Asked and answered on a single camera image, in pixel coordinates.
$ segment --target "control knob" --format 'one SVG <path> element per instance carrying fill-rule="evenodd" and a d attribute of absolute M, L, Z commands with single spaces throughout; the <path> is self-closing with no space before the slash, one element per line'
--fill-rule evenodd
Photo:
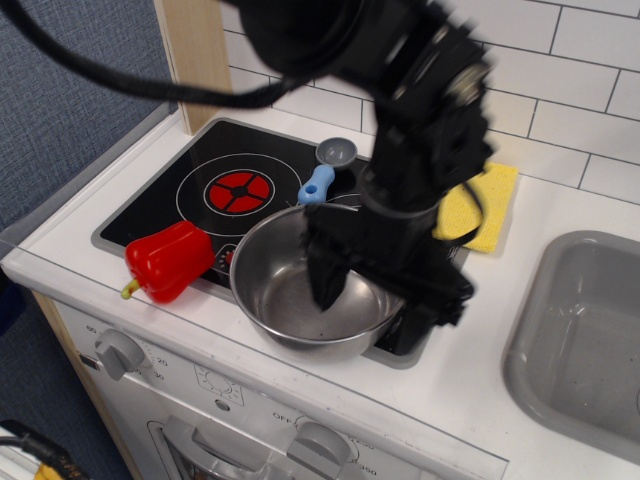
<path fill-rule="evenodd" d="M 340 435 L 317 423 L 305 423 L 287 450 L 287 457 L 326 480 L 338 478 L 351 448 Z"/>
<path fill-rule="evenodd" d="M 96 340 L 96 355 L 114 380 L 133 372 L 145 359 L 140 346 L 117 330 L 106 330 L 100 335 Z"/>

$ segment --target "white tile wall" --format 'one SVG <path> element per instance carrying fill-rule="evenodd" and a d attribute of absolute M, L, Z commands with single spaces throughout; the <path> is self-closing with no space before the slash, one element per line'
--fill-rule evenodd
<path fill-rule="evenodd" d="M 640 0 L 442 0 L 494 64 L 484 100 L 493 161 L 640 203 Z M 223 4 L 236 91 L 278 76 Z M 373 102 L 321 78 L 274 108 L 375 135 Z"/>
<path fill-rule="evenodd" d="M 640 120 L 640 73 L 620 72 L 607 112 Z"/>
<path fill-rule="evenodd" d="M 637 17 L 640 0 L 549 0 L 546 3 Z"/>
<path fill-rule="evenodd" d="M 489 55 L 491 88 L 601 112 L 618 76 L 615 68 L 513 48 L 492 47 Z"/>
<path fill-rule="evenodd" d="M 590 192 L 640 203 L 640 168 L 609 158 L 591 157 L 581 187 Z"/>
<path fill-rule="evenodd" d="M 552 53 L 640 71 L 640 21 L 565 8 Z"/>
<path fill-rule="evenodd" d="M 553 145 L 640 164 L 640 122 L 635 120 L 539 102 L 530 136 Z"/>

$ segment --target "oven handle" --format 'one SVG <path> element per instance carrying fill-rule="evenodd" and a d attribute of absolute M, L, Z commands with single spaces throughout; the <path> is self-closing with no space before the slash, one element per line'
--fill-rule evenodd
<path fill-rule="evenodd" d="M 220 480 L 294 480 L 286 472 L 265 463 L 260 470 L 252 471 L 236 467 L 200 447 L 194 437 L 194 426 L 176 417 L 170 417 L 162 429 L 168 443 L 171 444 L 192 465 Z"/>

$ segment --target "gray sink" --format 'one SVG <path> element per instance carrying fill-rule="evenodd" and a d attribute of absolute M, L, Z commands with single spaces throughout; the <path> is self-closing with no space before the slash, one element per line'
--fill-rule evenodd
<path fill-rule="evenodd" d="M 554 240 L 504 374 L 542 425 L 640 464 L 640 243 L 590 231 Z"/>

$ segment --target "wooden panel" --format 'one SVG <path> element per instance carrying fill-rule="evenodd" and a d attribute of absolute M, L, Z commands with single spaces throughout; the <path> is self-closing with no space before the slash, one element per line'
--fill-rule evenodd
<path fill-rule="evenodd" d="M 217 0 L 154 0 L 173 81 L 231 91 L 231 75 Z M 218 111 L 181 104 L 185 129 L 195 135 Z"/>
<path fill-rule="evenodd" d="M 47 321 L 49 322 L 53 333 L 58 339 L 58 342 L 60 342 L 60 345 L 62 345 L 64 353 L 67 355 L 67 358 L 69 358 L 69 361 L 71 362 L 76 375 L 80 379 L 80 382 L 84 386 L 84 389 L 87 391 L 87 394 L 93 402 L 93 405 L 100 415 L 100 418 L 102 418 L 102 422 L 107 427 L 107 431 L 111 435 L 111 438 L 113 439 L 113 442 L 120 452 L 120 455 L 122 455 L 122 458 L 129 468 L 131 475 L 135 480 L 143 480 L 138 467 L 133 461 L 131 453 L 129 453 L 129 449 L 125 445 L 115 422 L 111 418 L 111 414 L 109 413 L 104 400 L 102 400 L 102 397 L 100 396 L 97 387 L 93 383 L 91 376 L 83 367 L 82 362 L 80 361 L 80 357 L 78 356 L 78 351 L 76 350 L 75 344 L 73 343 L 73 340 L 69 335 L 69 331 L 64 325 L 64 322 L 62 321 L 60 313 L 53 303 L 53 300 L 37 292 L 33 292 L 33 296 L 38 302 L 42 313 L 44 313 L 44 316 L 47 318 Z"/>

